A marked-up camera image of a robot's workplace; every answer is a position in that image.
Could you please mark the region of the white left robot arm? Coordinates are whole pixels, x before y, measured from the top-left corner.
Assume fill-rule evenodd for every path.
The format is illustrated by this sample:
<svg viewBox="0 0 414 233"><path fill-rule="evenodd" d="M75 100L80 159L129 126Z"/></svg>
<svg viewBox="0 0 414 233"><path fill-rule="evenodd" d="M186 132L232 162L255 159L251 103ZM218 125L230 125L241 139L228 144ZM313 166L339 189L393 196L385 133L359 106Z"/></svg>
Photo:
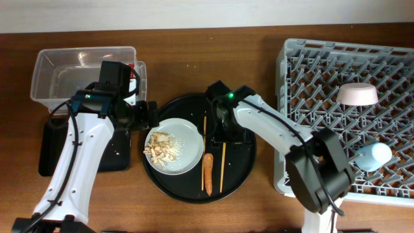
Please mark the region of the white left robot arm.
<svg viewBox="0 0 414 233"><path fill-rule="evenodd" d="M64 104L69 113L63 149L47 191L30 218L15 220L12 232L91 232L89 201L104 151L117 129L149 129L156 103L141 119L127 102L138 80L99 81L76 92Z"/></svg>

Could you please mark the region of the light blue cup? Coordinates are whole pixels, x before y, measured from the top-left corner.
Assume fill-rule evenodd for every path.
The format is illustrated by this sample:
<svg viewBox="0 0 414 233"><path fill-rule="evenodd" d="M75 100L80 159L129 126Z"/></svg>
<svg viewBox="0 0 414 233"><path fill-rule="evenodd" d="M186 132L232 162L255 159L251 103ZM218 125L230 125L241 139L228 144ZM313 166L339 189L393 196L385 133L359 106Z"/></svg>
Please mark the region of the light blue cup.
<svg viewBox="0 0 414 233"><path fill-rule="evenodd" d="M356 165L365 172L373 172L391 159L392 151L388 145L377 142L360 148L356 155Z"/></svg>

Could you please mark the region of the pink bowl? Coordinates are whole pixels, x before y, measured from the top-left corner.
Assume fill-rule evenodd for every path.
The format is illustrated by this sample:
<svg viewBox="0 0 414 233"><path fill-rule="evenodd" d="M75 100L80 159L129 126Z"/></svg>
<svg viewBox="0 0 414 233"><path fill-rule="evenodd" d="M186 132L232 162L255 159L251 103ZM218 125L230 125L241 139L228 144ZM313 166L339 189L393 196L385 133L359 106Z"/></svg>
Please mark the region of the pink bowl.
<svg viewBox="0 0 414 233"><path fill-rule="evenodd" d="M347 83L340 87L336 101L351 106L374 105L378 103L378 94L370 83Z"/></svg>

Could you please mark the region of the grey round plate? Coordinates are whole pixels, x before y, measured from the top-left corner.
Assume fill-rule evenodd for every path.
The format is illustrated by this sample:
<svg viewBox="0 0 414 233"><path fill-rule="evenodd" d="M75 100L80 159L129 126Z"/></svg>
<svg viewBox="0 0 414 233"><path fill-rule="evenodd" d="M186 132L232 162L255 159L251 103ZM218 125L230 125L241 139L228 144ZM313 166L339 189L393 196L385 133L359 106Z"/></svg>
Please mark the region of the grey round plate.
<svg viewBox="0 0 414 233"><path fill-rule="evenodd" d="M144 146L148 142L150 134L155 131L166 132L179 139L182 143L182 153L179 159L173 162L172 165L168 165L166 169L151 164L149 156L144 155L153 169L164 175L181 175L192 170L199 163L203 153L204 142L193 123L182 118L162 120L158 127L149 131L144 141Z"/></svg>

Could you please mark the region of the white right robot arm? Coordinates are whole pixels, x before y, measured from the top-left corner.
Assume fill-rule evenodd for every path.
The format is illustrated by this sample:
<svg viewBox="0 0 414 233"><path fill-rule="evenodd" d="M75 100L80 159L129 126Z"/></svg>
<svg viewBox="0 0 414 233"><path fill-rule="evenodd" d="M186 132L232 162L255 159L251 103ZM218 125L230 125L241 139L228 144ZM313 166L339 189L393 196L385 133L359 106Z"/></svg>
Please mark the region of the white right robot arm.
<svg viewBox="0 0 414 233"><path fill-rule="evenodd" d="M252 131L285 160L290 187L305 207L302 232L336 232L340 205L354 175L337 134L312 130L283 116L255 91L242 86L234 91L222 82L209 86L206 96L213 114L213 139L242 144Z"/></svg>

